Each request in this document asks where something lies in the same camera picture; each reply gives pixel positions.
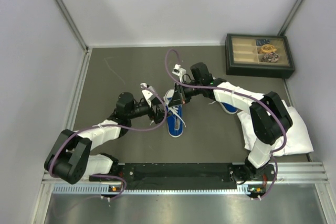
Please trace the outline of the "white shoelace of sneaker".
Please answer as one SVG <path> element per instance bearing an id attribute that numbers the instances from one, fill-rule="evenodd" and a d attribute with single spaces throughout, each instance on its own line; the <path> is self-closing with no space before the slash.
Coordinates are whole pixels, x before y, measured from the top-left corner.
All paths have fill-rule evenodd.
<path id="1" fill-rule="evenodd" d="M 173 130 L 186 127 L 186 123 L 182 119 L 181 106 L 156 105 L 150 109 L 149 119 L 156 125 L 168 124 Z"/>

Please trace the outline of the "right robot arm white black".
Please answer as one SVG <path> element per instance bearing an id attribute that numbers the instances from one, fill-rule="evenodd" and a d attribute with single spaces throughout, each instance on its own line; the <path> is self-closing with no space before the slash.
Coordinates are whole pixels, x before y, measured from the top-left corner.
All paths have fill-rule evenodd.
<path id="1" fill-rule="evenodd" d="M 191 66 L 193 78 L 185 82 L 185 69 L 176 64 L 170 75 L 178 76 L 168 107 L 185 105 L 196 95 L 203 95 L 220 104 L 250 115 L 257 139 L 245 159 L 242 172 L 235 172 L 238 180 L 256 180 L 264 174 L 279 138 L 286 137 L 292 127 L 292 119 L 280 96 L 275 92 L 267 94 L 250 92 L 222 78 L 214 78 L 206 64 L 199 62 Z"/>

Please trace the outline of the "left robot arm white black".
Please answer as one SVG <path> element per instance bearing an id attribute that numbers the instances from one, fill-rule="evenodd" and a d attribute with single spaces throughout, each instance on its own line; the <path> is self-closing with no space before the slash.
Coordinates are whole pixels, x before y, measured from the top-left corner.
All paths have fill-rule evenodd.
<path id="1" fill-rule="evenodd" d="M 101 174 L 107 180 L 114 180 L 119 174 L 118 160 L 109 154 L 92 156 L 90 152 L 110 140 L 124 136 L 132 129 L 131 121 L 148 116 L 157 125 L 167 116 L 163 99 L 149 90 L 143 90 L 143 97 L 136 101 L 129 92 L 121 93 L 112 114 L 103 122 L 86 130 L 63 130 L 51 151 L 44 169 L 52 177 L 75 184 L 83 176 Z"/>

